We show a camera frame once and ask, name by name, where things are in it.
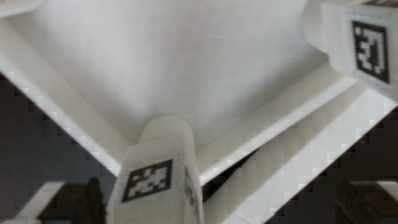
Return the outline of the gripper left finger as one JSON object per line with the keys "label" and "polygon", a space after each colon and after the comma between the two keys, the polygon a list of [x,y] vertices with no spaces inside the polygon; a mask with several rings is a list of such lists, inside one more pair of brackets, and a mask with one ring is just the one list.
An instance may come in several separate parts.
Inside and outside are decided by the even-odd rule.
{"label": "gripper left finger", "polygon": [[42,184],[5,224],[106,224],[99,179]]}

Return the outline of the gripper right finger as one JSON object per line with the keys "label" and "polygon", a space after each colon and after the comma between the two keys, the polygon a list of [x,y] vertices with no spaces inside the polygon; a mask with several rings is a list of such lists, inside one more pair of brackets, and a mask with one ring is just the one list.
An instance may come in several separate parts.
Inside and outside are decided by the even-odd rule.
{"label": "gripper right finger", "polygon": [[335,193],[334,224],[398,224],[398,182],[343,181]]}

